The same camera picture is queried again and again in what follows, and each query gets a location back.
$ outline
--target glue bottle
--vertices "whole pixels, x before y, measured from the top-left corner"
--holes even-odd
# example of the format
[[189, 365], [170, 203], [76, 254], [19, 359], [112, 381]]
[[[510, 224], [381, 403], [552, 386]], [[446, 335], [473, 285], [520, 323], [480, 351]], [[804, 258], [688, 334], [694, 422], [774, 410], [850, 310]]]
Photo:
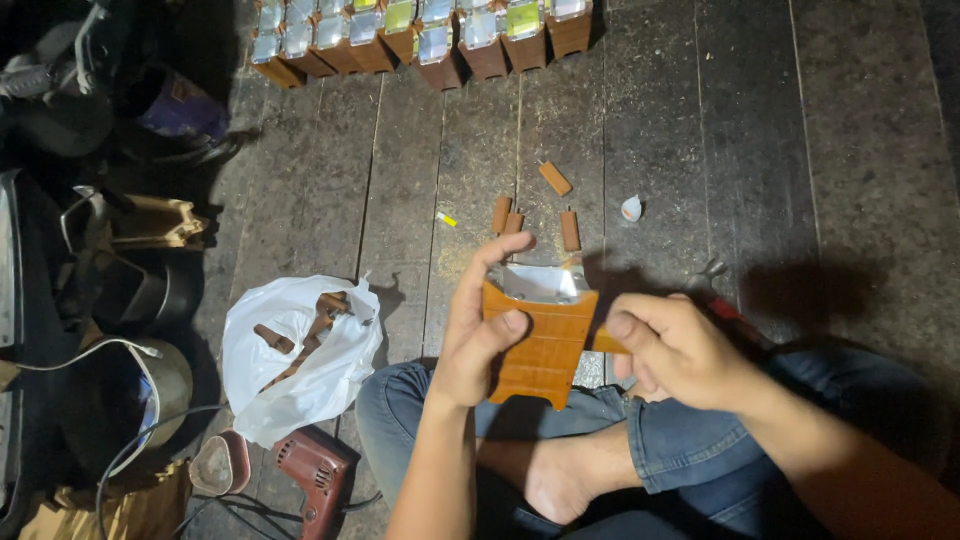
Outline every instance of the glue bottle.
[[623, 205], [620, 206], [620, 213], [623, 214], [623, 217], [627, 218], [627, 221], [635, 222], [637, 219], [640, 219], [640, 216], [643, 215], [643, 203], [640, 202], [640, 197], [634, 195], [624, 201]]

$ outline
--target jeans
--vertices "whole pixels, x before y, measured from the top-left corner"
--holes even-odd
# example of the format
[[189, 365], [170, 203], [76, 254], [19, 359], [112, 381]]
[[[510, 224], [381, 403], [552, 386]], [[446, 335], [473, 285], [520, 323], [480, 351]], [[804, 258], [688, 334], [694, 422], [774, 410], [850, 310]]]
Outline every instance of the jeans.
[[[780, 383], [930, 474], [939, 475], [946, 466], [946, 405], [925, 381], [896, 362], [863, 351], [829, 349], [775, 356], [765, 368]], [[391, 507], [410, 462], [432, 376], [416, 362], [392, 365], [373, 374], [357, 398], [364, 451]], [[617, 538], [618, 531], [633, 537], [636, 527], [651, 519], [663, 520], [669, 524], [664, 530], [677, 533], [664, 538], [828, 536], [733, 414], [698, 410], [673, 399], [646, 403], [622, 397], [616, 386], [603, 386], [572, 390], [560, 411], [545, 400], [516, 396], [503, 405], [480, 404], [475, 418], [477, 436], [514, 440], [585, 434], [627, 422], [634, 468], [649, 496], [628, 494], [633, 503], [625, 509], [630, 511], [612, 510], [619, 515], [610, 519], [600, 508], [601, 518], [571, 538]], [[478, 467], [476, 483], [478, 538], [555, 538], [570, 532], [537, 515], [493, 472]]]

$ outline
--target row of wooden boxes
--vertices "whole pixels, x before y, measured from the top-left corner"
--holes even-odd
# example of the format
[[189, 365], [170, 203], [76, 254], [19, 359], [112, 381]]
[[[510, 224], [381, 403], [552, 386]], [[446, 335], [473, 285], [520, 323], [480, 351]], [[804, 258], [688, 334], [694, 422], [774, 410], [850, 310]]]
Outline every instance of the row of wooden boxes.
[[413, 65], [437, 90], [589, 47], [590, 0], [258, 0], [251, 63], [284, 88]]

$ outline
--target white plastic bag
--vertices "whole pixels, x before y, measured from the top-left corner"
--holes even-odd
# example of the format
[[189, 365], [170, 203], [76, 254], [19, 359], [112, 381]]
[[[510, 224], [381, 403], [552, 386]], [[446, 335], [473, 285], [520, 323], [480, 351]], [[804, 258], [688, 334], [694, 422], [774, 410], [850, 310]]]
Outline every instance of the white plastic bag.
[[[339, 291], [347, 292], [353, 315], [337, 316], [330, 335], [297, 373], [261, 393], [300, 354], [320, 295]], [[380, 301], [363, 279], [353, 286], [329, 276], [281, 278], [247, 291], [224, 327], [224, 389], [236, 416], [233, 428], [270, 448], [297, 428], [347, 410], [373, 373], [373, 355], [383, 340], [379, 311]], [[285, 355], [269, 347], [253, 332], [259, 324], [290, 338], [294, 350]]]

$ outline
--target purple container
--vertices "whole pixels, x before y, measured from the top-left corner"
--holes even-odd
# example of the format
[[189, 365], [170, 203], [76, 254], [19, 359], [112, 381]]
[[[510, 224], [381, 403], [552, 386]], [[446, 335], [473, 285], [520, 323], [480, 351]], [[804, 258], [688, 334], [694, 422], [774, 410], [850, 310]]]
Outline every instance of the purple container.
[[227, 108], [192, 81], [170, 68], [151, 68], [144, 79], [159, 90], [137, 124], [190, 148], [216, 146], [227, 136]]

